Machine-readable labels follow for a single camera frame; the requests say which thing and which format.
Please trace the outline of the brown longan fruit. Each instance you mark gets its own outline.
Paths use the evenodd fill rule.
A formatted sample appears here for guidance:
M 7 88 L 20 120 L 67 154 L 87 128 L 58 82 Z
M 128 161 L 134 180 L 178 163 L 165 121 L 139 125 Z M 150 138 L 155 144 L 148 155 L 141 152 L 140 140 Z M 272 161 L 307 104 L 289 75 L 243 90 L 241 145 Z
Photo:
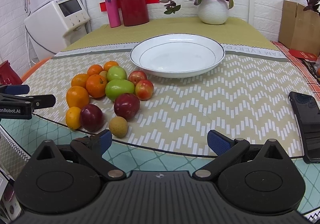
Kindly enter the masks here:
M 114 117 L 109 122 L 109 130 L 117 138 L 123 138 L 128 131 L 128 123 L 123 117 Z

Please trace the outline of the dark red plum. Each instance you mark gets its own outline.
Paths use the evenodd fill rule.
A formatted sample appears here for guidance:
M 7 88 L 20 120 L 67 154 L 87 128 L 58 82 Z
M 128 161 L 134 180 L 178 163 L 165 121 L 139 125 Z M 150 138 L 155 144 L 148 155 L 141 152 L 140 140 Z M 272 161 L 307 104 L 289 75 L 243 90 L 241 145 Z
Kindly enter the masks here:
M 88 132 L 97 132 L 104 125 L 104 114 L 98 106 L 88 104 L 80 112 L 80 123 Z
M 121 94 L 114 101 L 114 112 L 127 121 L 134 118 L 140 109 L 140 100 L 130 93 Z

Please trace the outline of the small yellow orange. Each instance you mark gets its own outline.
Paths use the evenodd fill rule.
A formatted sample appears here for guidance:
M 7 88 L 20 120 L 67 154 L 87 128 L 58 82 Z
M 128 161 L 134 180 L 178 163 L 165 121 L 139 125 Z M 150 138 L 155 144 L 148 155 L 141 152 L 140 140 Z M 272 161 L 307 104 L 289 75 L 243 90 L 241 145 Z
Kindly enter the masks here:
M 81 127 L 80 122 L 81 109 L 78 107 L 70 107 L 66 112 L 65 121 L 68 128 L 71 130 L 77 130 Z

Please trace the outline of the large orange front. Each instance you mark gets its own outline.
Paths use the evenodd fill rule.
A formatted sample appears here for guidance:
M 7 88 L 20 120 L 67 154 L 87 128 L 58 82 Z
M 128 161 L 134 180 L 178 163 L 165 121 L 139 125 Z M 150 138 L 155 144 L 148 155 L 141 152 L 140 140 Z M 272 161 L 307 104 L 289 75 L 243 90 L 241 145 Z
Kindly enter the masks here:
M 82 109 L 90 102 L 89 93 L 84 87 L 73 86 L 67 91 L 66 101 L 68 107 L 78 107 Z

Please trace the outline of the orange with stem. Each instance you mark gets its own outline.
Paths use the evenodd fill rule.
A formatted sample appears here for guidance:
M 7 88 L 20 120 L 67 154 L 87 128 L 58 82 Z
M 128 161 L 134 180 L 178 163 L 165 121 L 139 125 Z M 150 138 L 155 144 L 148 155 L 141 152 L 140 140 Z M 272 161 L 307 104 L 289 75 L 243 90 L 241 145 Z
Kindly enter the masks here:
M 102 98 L 105 96 L 105 87 L 107 79 L 101 75 L 91 75 L 86 81 L 86 89 L 93 98 Z

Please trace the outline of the small green apple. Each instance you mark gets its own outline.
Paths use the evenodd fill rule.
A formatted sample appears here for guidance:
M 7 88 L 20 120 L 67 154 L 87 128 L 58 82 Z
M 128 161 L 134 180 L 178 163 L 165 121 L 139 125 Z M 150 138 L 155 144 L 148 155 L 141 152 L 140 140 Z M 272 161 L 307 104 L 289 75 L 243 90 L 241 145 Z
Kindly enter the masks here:
M 124 68 L 120 66 L 112 66 L 107 72 L 108 82 L 116 79 L 127 79 L 127 73 Z

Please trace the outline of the red yellow apple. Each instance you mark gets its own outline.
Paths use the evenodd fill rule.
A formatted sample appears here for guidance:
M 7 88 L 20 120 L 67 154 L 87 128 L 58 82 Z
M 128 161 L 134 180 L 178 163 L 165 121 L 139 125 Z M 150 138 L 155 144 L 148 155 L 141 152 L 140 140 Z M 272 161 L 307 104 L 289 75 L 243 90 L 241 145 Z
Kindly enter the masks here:
M 149 100 L 153 95 L 154 86 L 150 80 L 140 80 L 135 87 L 135 95 L 139 100 Z
M 132 82 L 135 86 L 141 81 L 141 80 L 147 80 L 147 75 L 143 71 L 133 71 L 129 74 L 128 80 Z

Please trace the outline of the large green apple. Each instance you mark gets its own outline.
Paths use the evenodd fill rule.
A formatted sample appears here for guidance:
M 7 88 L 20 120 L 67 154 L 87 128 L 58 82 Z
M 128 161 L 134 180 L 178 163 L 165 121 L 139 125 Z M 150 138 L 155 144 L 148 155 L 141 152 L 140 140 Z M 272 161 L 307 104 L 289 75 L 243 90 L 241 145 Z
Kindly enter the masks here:
M 135 92 L 135 85 L 125 79 L 114 79 L 107 83 L 105 88 L 105 95 L 114 101 L 116 98 L 122 94 L 129 93 L 133 94 Z

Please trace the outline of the small orange back right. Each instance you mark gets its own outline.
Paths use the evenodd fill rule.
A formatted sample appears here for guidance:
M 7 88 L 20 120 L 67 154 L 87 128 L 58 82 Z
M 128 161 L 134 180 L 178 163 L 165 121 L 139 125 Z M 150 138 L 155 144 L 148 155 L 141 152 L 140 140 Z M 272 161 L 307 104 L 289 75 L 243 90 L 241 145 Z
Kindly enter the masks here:
M 104 71 L 108 72 L 108 70 L 113 66 L 119 66 L 119 64 L 116 61 L 107 61 L 104 64 Z

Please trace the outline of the black smartphone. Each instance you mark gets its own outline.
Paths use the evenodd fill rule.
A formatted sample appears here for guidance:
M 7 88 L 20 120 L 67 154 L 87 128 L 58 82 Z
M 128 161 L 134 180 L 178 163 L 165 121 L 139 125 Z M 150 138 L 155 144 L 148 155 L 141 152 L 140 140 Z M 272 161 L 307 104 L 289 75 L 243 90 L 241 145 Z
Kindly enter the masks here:
M 302 140 L 303 160 L 307 164 L 319 163 L 320 118 L 316 99 L 311 95 L 290 92 L 289 100 Z

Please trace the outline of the white porcelain plate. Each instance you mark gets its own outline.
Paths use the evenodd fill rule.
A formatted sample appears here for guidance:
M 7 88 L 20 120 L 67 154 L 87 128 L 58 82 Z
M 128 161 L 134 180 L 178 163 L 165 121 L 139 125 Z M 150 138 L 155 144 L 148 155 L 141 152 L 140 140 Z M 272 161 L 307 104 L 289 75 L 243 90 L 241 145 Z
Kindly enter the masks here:
M 163 78 L 189 78 L 217 67 L 225 58 L 223 46 L 208 37 L 173 33 L 137 44 L 130 60 L 140 69 Z

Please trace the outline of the red envelope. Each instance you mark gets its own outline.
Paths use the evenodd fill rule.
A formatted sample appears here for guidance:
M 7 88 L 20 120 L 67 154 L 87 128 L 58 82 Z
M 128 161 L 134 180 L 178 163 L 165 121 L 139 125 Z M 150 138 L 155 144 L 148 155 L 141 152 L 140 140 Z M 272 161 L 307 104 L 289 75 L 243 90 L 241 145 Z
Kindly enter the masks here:
M 289 54 L 292 55 L 295 58 L 308 60 L 308 61 L 313 61 L 313 62 L 317 61 L 317 59 L 318 59 L 315 54 L 310 54 L 310 53 L 307 53 L 307 52 L 294 50 L 294 49 L 290 49 L 289 50 Z

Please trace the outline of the pink water bottle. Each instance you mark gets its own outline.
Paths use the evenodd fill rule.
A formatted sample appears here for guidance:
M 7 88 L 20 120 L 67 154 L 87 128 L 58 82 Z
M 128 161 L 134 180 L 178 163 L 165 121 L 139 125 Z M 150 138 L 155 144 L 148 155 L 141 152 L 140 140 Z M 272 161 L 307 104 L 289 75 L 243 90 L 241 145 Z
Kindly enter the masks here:
M 105 0 L 109 25 L 111 28 L 121 26 L 117 0 Z

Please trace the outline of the white pot purple plant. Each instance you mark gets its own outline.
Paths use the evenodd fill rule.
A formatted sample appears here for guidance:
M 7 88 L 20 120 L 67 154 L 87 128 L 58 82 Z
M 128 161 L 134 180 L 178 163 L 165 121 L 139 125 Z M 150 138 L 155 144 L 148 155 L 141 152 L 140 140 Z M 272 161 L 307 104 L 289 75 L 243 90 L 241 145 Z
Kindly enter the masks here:
M 188 0 L 197 7 L 199 19 L 206 24 L 222 25 L 229 17 L 229 10 L 234 7 L 234 0 Z M 164 14 L 175 14 L 181 9 L 181 5 L 174 0 L 161 0 L 165 7 Z

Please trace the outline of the purple plant in box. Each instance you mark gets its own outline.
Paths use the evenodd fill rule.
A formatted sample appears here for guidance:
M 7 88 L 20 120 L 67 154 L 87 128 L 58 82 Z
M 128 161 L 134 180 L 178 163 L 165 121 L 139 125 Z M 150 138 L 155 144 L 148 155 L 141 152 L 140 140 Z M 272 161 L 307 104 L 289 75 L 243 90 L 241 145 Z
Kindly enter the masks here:
M 307 1 L 307 6 L 304 7 L 303 11 L 308 11 L 311 10 L 318 15 L 320 15 L 319 7 L 320 7 L 320 0 L 306 0 Z

